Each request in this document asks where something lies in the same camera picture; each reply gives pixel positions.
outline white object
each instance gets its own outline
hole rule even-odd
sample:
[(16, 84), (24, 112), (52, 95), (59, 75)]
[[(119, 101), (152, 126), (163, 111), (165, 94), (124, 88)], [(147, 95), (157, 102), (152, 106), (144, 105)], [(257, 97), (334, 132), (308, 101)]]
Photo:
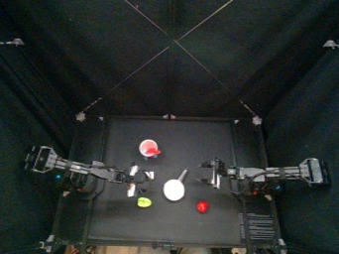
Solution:
[(261, 119), (257, 116), (255, 116), (253, 117), (253, 125), (260, 125), (260, 123), (261, 123)]
[(180, 200), (185, 194), (185, 187), (183, 185), (185, 174), (187, 170), (183, 171), (177, 180), (172, 179), (164, 184), (164, 195), (171, 201)]
[(80, 112), (80, 113), (76, 115), (76, 117), (77, 117), (77, 121), (80, 121), (80, 122), (85, 121), (85, 114), (84, 114), (83, 112)]
[(332, 50), (335, 47), (339, 48), (339, 45), (332, 40), (327, 41), (323, 45), (323, 48), (332, 48)]

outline metal rod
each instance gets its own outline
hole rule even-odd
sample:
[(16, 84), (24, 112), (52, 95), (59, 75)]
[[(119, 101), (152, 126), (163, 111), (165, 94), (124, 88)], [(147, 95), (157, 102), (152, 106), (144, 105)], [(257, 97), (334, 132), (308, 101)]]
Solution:
[(169, 36), (167, 32), (157, 26), (157, 24), (145, 16), (145, 14), (131, 4), (129, 1), (123, 0), (131, 7), (132, 9), (148, 20), (148, 22), (163, 32), (164, 35)]
[(228, 1), (176, 41), (180, 42), (232, 2)]
[(147, 66), (149, 65), (149, 63), (169, 49), (169, 47), (165, 47), (161, 52), (159, 52), (152, 58), (151, 60), (148, 60), (128, 76), (127, 78), (111, 89), (111, 91), (103, 96), (100, 97), (97, 100), (95, 100), (84, 109), (80, 113), (84, 113), (85, 111), (88, 111), (101, 100), (104, 97), (108, 97), (112, 92), (123, 85), (124, 82), (127, 82), (131, 77), (137, 73), (140, 72), (140, 70)]
[[(229, 90), (229, 88), (225, 86), (225, 84), (217, 79), (217, 77), (212, 74), (212, 72), (207, 69), (207, 67), (199, 62), (199, 60), (195, 58), (195, 56), (188, 52), (188, 50), (184, 48), (184, 46), (175, 40), (175, 44), (181, 48), (181, 50), (187, 53), (187, 55), (195, 60), (197, 65), (205, 70), (205, 72), (209, 74), (209, 76), (216, 80), (216, 82), (221, 85), (221, 87), (228, 91), (228, 93), (232, 96), (236, 96), (235, 93)], [(248, 112), (255, 116), (255, 112), (251, 110), (248, 105), (239, 99), (239, 102), (241, 106), (248, 110)]]

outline small white object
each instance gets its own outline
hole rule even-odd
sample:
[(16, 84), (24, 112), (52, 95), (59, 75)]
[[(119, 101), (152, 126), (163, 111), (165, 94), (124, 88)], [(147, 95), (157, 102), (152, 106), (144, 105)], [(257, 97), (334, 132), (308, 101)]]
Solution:
[(69, 191), (64, 191), (63, 192), (63, 197), (67, 197), (69, 195), (69, 193), (71, 193)]
[(187, 170), (183, 171), (180, 178), (177, 180), (172, 179), (164, 184), (164, 195), (171, 201), (177, 201), (183, 198), (185, 194), (185, 187), (183, 185), (183, 180), (187, 174)]
[(284, 241), (283, 241), (281, 238), (280, 238), (277, 241), (279, 241), (279, 245), (280, 245), (280, 246), (285, 246), (285, 243), (284, 243)]
[(332, 50), (335, 47), (339, 48), (339, 45), (332, 40), (328, 40), (323, 45), (323, 48), (332, 48)]
[(264, 195), (264, 198), (265, 198), (268, 201), (271, 201), (271, 195), (269, 195), (269, 194), (265, 194), (265, 195)]
[(79, 120), (80, 122), (85, 121), (85, 114), (84, 114), (83, 112), (80, 112), (80, 113), (76, 115), (76, 117), (77, 117), (77, 120)]
[(53, 242), (55, 241), (55, 234), (52, 234), (48, 239), (47, 239), (47, 242)]
[(233, 248), (233, 249), (232, 249), (232, 253), (233, 253), (233, 254), (236, 254), (236, 253), (239, 253), (239, 254), (247, 254), (248, 251), (247, 251), (245, 248)]
[(260, 125), (261, 119), (257, 116), (255, 116), (252, 123), (253, 123), (253, 125)]

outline black curtain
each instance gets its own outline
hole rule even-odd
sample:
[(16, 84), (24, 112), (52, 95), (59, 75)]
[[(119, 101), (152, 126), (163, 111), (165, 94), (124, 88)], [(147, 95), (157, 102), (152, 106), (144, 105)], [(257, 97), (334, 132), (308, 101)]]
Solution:
[(264, 119), (264, 128), (272, 166), (296, 166), (313, 157), (327, 162), (331, 175), (330, 188), (287, 185), (277, 200), (284, 240), (305, 246), (305, 253), (338, 253), (339, 50), (327, 51), (279, 100)]
[[(0, 41), (17, 38), (4, 20)], [(33, 145), (68, 155), (75, 114), (25, 55), (25, 47), (0, 45), (0, 252), (29, 251), (45, 240), (57, 205), (53, 176), (24, 171)]]

